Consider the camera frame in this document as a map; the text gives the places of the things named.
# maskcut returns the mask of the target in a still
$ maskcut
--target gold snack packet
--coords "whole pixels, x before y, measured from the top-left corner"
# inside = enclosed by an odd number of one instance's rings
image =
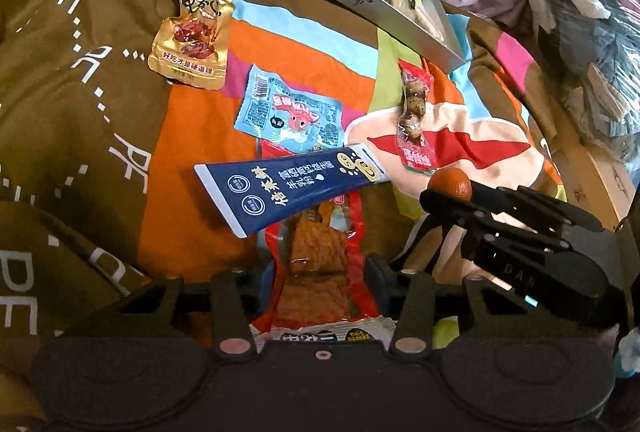
[[[191,86],[222,88],[233,11],[232,0],[180,0],[180,17],[160,26],[149,67]]]

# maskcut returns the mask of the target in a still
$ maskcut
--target barcode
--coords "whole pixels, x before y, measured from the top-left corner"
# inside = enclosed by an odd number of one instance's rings
[[[269,92],[269,86],[267,85],[267,79],[265,77],[256,75],[255,83],[254,83],[254,92],[252,96],[258,100],[264,99],[264,98],[267,98],[268,92]]]

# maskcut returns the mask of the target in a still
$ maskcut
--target brown ball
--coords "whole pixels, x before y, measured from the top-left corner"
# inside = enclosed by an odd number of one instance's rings
[[[402,117],[400,127],[402,127],[402,132],[410,139],[420,139],[422,135],[420,119],[412,113]]]
[[[471,201],[472,188],[469,176],[457,167],[438,169],[431,176],[427,188],[463,201]]]
[[[412,115],[416,115],[420,120],[424,118],[426,106],[423,97],[409,95],[406,98],[406,108]]]

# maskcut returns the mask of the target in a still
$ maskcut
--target blue snack packet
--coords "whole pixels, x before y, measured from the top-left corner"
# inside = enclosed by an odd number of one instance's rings
[[[302,154],[337,149],[344,141],[342,103],[287,86],[253,65],[234,127]]]

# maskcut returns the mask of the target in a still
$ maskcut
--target green fabric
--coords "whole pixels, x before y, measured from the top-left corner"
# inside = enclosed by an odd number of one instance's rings
[[[422,67],[420,55],[387,32],[378,29],[378,69],[369,113],[402,104],[402,78],[398,69],[398,59]],[[402,194],[395,186],[394,194],[398,210],[403,216],[415,220],[424,215],[424,210],[417,200]]]
[[[401,104],[402,79],[398,69],[399,58],[422,67],[420,55],[398,42],[387,32],[378,29],[378,68],[369,113],[398,107]]]

